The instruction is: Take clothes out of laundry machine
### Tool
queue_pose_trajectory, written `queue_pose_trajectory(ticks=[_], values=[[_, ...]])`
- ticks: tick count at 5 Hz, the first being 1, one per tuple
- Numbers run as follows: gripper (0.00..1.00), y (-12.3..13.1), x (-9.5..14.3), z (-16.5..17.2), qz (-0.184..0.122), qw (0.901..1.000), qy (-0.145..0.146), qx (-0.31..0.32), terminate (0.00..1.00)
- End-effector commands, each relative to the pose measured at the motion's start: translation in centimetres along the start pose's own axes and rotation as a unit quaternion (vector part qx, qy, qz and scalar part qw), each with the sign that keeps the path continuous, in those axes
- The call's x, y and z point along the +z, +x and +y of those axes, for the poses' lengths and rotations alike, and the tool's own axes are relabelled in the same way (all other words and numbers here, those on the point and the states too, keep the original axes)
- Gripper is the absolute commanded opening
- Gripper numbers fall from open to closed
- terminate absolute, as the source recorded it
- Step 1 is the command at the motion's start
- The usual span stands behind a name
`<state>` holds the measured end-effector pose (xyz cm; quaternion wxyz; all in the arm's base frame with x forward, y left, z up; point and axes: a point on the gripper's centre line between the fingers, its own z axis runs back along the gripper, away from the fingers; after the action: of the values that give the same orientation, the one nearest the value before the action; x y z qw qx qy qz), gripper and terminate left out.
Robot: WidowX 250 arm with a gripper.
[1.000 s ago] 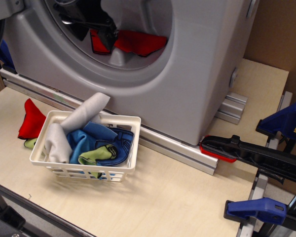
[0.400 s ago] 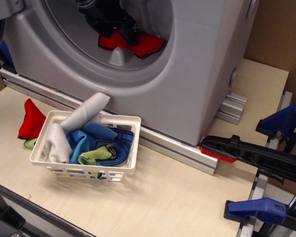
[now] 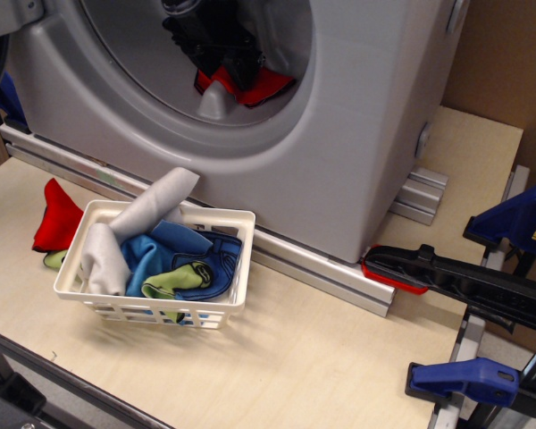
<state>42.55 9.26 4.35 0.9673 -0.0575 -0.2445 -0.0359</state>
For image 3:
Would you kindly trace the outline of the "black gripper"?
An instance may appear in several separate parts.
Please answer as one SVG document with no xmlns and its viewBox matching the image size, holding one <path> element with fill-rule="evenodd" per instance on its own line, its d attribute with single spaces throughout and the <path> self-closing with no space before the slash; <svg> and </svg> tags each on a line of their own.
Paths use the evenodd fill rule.
<svg viewBox="0 0 536 429">
<path fill-rule="evenodd" d="M 194 51 L 188 57 L 200 72 L 212 78 L 227 71 L 238 89 L 252 87 L 264 55 L 239 22 L 237 1 L 164 0 L 162 7 L 167 14 L 163 27 L 177 45 Z"/>
</svg>

